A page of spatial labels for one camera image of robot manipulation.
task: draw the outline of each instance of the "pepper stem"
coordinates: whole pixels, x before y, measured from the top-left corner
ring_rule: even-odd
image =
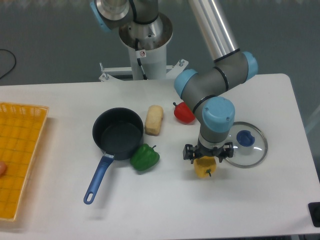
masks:
[[[209,174],[209,176],[211,177],[211,169],[208,169],[206,173]]]

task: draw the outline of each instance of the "frying pan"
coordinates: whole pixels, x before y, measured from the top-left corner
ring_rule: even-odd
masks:
[[[91,204],[94,201],[110,164],[114,160],[129,159],[143,143],[143,134],[144,124],[141,118],[128,108],[109,109],[96,119],[92,136],[95,144],[104,152],[104,155],[84,196],[85,204]]]

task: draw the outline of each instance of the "yellow plastic tray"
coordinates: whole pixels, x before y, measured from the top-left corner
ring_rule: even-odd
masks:
[[[0,220],[14,221],[47,119],[47,106],[0,102]]]

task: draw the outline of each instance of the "gray floor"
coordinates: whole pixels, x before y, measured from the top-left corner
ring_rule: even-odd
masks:
[[[320,0],[224,0],[221,4],[240,48],[258,60],[259,73],[290,77],[306,124],[320,104]],[[159,8],[173,24],[167,63],[184,58],[200,73],[212,68],[188,2],[160,0]],[[100,30],[89,0],[0,1],[0,49],[12,51],[17,59],[0,86],[96,82],[99,62],[104,67],[130,65],[117,31]],[[13,58],[0,51],[0,76],[12,64]],[[320,124],[307,137],[320,176],[319,134]]]

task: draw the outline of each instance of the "bread loaf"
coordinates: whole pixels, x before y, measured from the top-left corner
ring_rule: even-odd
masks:
[[[150,106],[144,124],[145,133],[153,136],[159,135],[163,116],[164,109],[161,106]]]

